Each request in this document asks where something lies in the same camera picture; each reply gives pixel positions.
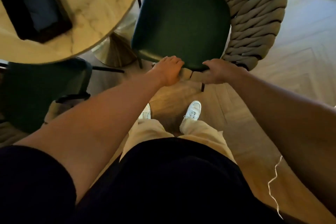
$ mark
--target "dark green upholstered seat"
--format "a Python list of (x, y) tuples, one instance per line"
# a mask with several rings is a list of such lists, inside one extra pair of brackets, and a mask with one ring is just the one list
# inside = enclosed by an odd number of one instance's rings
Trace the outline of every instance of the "dark green upholstered seat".
[(131, 47), (142, 59), (175, 55), (203, 71), (203, 61), (222, 56), (230, 21), (225, 0), (143, 0)]
[(79, 58), (46, 65), (9, 63), (0, 86), (1, 112), (14, 127), (32, 133), (52, 101), (86, 93), (91, 73), (92, 66)]

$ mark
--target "cable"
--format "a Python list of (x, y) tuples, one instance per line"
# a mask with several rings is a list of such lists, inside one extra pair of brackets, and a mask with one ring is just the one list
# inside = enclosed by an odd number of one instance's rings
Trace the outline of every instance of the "cable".
[(282, 157), (282, 155), (281, 155), (279, 162), (278, 162), (278, 163), (275, 165), (275, 167), (274, 167), (274, 169), (275, 169), (275, 177), (274, 177), (273, 179), (271, 179), (271, 180), (268, 182), (268, 184), (267, 184), (267, 185), (268, 185), (269, 195), (271, 196), (271, 198), (273, 198), (273, 200), (274, 200), (275, 203), (276, 203), (276, 211), (278, 212), (280, 218), (282, 218), (282, 216), (281, 216), (280, 213), (279, 213), (279, 205), (278, 205), (277, 200), (276, 200), (276, 199), (272, 196), (272, 194), (271, 194), (270, 183), (271, 183), (272, 181), (274, 181), (274, 180), (278, 177), (277, 166), (280, 164), (282, 158), (283, 158), (283, 157)]

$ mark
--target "braided rope chair back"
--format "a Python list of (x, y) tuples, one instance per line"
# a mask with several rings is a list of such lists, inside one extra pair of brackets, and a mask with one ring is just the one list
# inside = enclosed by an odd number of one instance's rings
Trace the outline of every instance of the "braided rope chair back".
[(230, 42), (224, 60), (255, 68), (273, 46), (287, 0), (225, 0), (230, 7)]

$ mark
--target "hand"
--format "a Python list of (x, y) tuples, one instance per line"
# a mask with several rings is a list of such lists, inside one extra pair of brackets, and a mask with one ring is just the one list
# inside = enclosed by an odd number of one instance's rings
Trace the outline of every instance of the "hand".
[(229, 82), (231, 78), (235, 78), (238, 74), (246, 73), (246, 69), (237, 67), (236, 65), (222, 60), (212, 59), (203, 62), (210, 70), (204, 72), (204, 84), (221, 84)]
[(171, 86), (180, 80), (179, 72), (183, 65), (184, 62), (176, 56), (165, 57), (151, 71), (161, 77), (163, 86)]

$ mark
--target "khaki trousers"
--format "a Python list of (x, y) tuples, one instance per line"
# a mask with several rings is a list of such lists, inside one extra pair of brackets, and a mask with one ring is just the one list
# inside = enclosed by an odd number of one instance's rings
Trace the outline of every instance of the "khaki trousers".
[[(204, 121), (191, 119), (184, 119), (182, 121), (180, 131), (184, 135), (179, 136), (179, 138), (204, 144), (236, 163), (225, 142), (222, 131), (217, 131)], [(158, 138), (174, 137), (171, 133), (165, 131), (158, 120), (152, 119), (137, 120), (128, 134), (129, 136), (124, 145), (120, 159), (122, 159), (132, 147), (141, 142)]]

